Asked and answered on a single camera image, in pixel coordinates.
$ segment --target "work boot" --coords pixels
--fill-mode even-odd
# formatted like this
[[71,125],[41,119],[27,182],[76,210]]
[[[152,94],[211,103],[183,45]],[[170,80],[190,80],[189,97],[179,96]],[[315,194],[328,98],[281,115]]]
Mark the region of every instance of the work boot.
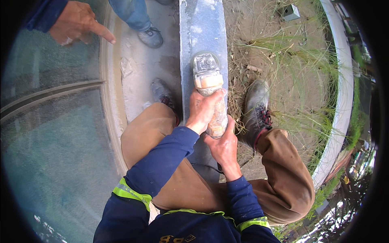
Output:
[[156,0],[159,4],[162,4],[162,5],[169,5],[173,2],[173,0]]
[[269,103],[269,85],[265,80],[257,79],[246,93],[246,107],[243,123],[245,134],[239,134],[239,141],[255,150],[259,136],[272,128],[272,119],[267,110]]
[[176,110],[177,106],[173,99],[173,93],[169,89],[166,82],[159,78],[154,79],[151,82],[151,91],[155,102],[164,103],[173,110],[177,118],[176,126],[178,126],[178,124],[180,123],[180,119]]
[[153,24],[148,30],[138,32],[138,36],[144,44],[152,48],[158,48],[163,44],[161,32]]

